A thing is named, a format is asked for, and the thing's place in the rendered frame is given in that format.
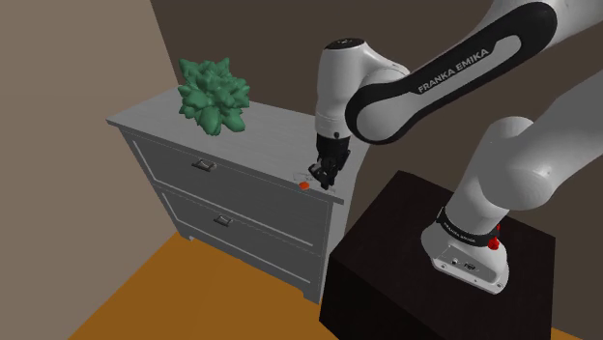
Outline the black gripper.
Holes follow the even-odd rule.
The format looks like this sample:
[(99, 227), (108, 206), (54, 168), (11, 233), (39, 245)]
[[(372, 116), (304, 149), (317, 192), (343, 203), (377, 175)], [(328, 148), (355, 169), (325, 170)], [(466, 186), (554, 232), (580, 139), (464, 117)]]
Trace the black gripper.
[(342, 170), (349, 157), (350, 140), (350, 136), (332, 139), (317, 135), (318, 159), (308, 167), (308, 172), (315, 180), (320, 180), (322, 189), (327, 190), (334, 186), (338, 172)]

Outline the grey chest of drawers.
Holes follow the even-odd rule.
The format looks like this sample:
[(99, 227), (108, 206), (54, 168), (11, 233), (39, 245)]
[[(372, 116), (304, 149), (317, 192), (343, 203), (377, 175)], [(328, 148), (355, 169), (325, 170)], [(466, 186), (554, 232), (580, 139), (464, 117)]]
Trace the grey chest of drawers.
[(253, 102), (245, 130), (207, 135), (171, 89), (107, 122), (117, 128), (179, 234), (205, 242), (319, 302), (329, 255), (345, 234), (367, 145), (352, 139), (334, 194), (301, 190), (317, 159), (312, 116)]

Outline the clear bottle with orange cap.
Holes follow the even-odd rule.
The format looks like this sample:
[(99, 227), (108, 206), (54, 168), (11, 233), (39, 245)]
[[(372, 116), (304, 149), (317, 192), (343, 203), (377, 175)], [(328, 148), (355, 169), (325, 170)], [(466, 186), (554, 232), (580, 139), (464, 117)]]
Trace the clear bottle with orange cap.
[(315, 179), (309, 172), (294, 172), (293, 181), (301, 190), (322, 189), (323, 191), (332, 194), (336, 192), (335, 188), (332, 186), (323, 188), (321, 182)]

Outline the green leafy plant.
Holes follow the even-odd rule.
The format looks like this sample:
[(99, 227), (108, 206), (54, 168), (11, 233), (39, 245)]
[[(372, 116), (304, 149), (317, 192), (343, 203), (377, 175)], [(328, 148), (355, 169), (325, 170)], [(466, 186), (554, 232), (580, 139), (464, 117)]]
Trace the green leafy plant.
[(242, 115), (250, 104), (250, 87), (245, 79), (231, 73), (228, 57), (201, 63), (181, 58), (179, 68), (185, 80), (178, 87), (180, 114), (194, 120), (210, 136), (220, 135), (222, 127), (232, 132), (245, 130)]

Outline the dark robot stand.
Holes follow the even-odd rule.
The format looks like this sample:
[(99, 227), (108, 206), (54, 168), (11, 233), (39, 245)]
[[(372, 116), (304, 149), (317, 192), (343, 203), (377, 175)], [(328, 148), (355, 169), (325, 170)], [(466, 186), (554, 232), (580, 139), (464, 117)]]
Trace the dark robot stand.
[(556, 240), (502, 220), (497, 295), (436, 270), (420, 235), (449, 190), (399, 171), (330, 255), (320, 321), (339, 340), (552, 340)]

